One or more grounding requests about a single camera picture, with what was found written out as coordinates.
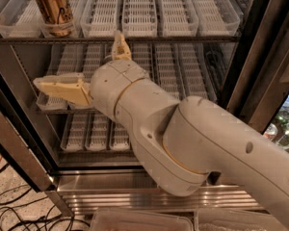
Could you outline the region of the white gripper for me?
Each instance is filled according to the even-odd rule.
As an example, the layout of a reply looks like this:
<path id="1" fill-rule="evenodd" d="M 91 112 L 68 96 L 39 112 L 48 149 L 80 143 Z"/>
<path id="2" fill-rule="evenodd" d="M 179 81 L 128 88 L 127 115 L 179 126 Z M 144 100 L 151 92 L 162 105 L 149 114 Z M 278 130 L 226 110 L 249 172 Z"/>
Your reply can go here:
<path id="1" fill-rule="evenodd" d="M 149 74 L 131 61 L 131 51 L 121 31 L 115 31 L 111 55 L 114 61 L 96 70 L 91 84 L 85 81 L 83 73 L 46 75 L 36 78 L 33 83 L 39 91 L 51 97 L 80 106 L 93 103 L 99 112 L 116 120 L 115 108 L 120 96 L 134 82 L 148 79 Z"/>

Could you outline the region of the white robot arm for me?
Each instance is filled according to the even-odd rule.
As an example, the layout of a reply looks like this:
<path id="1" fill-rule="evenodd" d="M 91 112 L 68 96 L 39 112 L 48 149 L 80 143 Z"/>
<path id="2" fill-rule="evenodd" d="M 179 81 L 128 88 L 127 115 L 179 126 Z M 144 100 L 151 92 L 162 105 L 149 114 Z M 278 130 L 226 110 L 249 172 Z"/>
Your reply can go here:
<path id="1" fill-rule="evenodd" d="M 110 61 L 90 81 L 72 72 L 34 84 L 121 124 L 136 158 L 166 192 L 189 196 L 219 172 L 289 231 L 289 153 L 217 104 L 200 96 L 179 100 L 160 88 L 133 61 L 122 32 L 115 34 Z"/>

